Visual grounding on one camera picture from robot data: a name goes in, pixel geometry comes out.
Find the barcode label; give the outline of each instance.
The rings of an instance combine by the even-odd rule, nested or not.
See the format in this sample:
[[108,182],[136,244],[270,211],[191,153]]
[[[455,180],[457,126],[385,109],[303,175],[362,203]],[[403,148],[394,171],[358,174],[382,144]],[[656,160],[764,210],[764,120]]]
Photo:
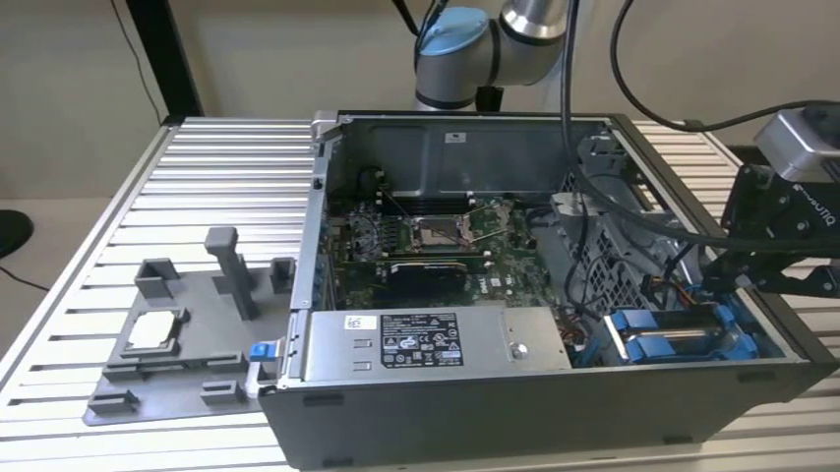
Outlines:
[[347,315],[343,317],[345,329],[375,329],[377,316],[371,315]]

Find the power supply label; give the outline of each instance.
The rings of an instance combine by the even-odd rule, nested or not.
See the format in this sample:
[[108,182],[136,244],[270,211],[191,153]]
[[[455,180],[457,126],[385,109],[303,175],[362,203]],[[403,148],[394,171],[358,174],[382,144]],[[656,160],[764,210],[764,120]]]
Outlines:
[[463,345],[454,313],[383,315],[382,365],[387,369],[463,366]]

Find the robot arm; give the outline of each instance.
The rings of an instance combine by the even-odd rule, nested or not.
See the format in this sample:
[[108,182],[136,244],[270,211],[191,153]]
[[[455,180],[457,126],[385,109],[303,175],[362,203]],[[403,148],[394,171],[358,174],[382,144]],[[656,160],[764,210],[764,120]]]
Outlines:
[[443,10],[419,41],[415,109],[474,109],[477,87],[530,85],[549,74],[564,46],[568,0],[508,0],[498,19]]

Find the black pole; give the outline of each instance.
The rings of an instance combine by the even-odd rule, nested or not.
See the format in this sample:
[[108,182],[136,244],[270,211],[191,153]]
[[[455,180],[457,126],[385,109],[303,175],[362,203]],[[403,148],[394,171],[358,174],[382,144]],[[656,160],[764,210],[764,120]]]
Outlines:
[[203,116],[168,0],[126,0],[170,116]]

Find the blue latch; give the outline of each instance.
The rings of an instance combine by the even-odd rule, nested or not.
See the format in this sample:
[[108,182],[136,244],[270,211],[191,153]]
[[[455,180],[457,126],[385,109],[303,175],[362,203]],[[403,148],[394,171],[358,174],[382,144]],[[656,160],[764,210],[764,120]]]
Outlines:
[[277,343],[275,342],[258,342],[251,346],[251,352],[248,353],[248,359],[251,362],[268,362],[277,359]]

